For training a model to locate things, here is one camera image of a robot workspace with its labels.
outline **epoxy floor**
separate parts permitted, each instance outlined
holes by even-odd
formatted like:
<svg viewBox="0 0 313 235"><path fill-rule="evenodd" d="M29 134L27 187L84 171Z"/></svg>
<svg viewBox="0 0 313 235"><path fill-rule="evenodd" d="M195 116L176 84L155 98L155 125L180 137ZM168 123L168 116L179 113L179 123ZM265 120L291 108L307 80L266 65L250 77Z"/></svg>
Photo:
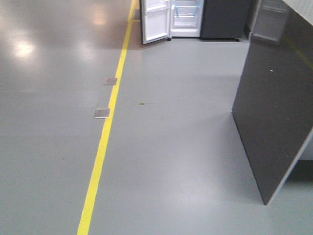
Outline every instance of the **epoxy floor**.
<svg viewBox="0 0 313 235"><path fill-rule="evenodd" d="M0 1L0 234L76 234L129 7ZM232 119L248 46L134 23L89 234L312 233L312 182L264 206Z"/></svg>

